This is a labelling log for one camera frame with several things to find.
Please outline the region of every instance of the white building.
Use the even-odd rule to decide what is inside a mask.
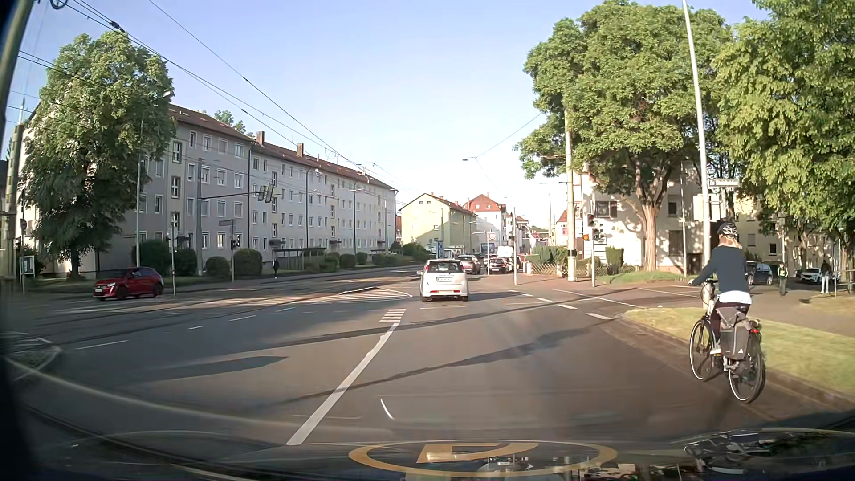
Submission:
[[[121,234],[98,255],[100,271],[133,265],[134,231],[140,240],[164,239],[171,234],[171,219],[175,238],[200,247],[203,263],[213,256],[230,257],[232,231],[220,225],[228,220],[234,221],[238,245],[261,252],[265,263],[274,256],[270,241],[280,241],[280,248],[354,253],[382,250],[394,241],[394,188],[307,155],[302,144],[292,151],[268,143],[264,132],[252,139],[201,112],[174,104],[169,112],[176,120],[176,136],[162,158],[146,162],[150,181],[140,195],[139,229],[136,213],[129,211],[119,226]],[[270,203],[256,195],[265,185],[274,187]],[[38,213],[29,209],[24,218],[32,232]],[[27,243],[33,244],[32,238]],[[96,256],[89,253],[80,261],[80,273],[91,276]],[[69,271],[70,263],[61,262],[49,264],[44,273]]]

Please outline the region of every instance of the car rear window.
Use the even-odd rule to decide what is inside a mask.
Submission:
[[[459,262],[432,262],[427,272],[463,272],[463,266]]]

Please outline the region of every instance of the road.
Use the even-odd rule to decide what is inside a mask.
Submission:
[[[297,284],[283,283],[176,301],[33,308],[40,317],[27,328],[64,352],[21,388],[22,400],[94,433],[203,431],[291,446],[651,442],[822,410],[774,386],[743,406],[724,379],[696,382],[682,354],[657,355],[655,340],[633,341],[615,320],[693,291],[596,294],[473,276],[470,302],[422,303],[414,274],[327,280],[299,294]],[[98,310],[69,312],[86,309]],[[166,449],[211,455],[203,443]]]

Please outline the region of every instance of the bicycle helmet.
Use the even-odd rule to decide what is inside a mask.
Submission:
[[[736,230],[736,225],[734,223],[725,221],[718,226],[718,234],[724,235],[730,239],[736,239],[736,236],[739,235],[739,231]]]

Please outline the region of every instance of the street lamp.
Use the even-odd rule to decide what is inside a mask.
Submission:
[[[167,90],[160,97],[153,98],[149,100],[145,104],[151,104],[152,102],[156,102],[157,100],[162,100],[164,98],[169,98],[173,96],[173,92],[171,90]],[[137,222],[136,222],[136,230],[133,232],[134,245],[137,247],[135,250],[137,252],[137,267],[139,267],[139,195],[141,192],[140,189],[140,177],[143,175],[143,125],[145,118],[139,119],[139,154],[137,156]]]

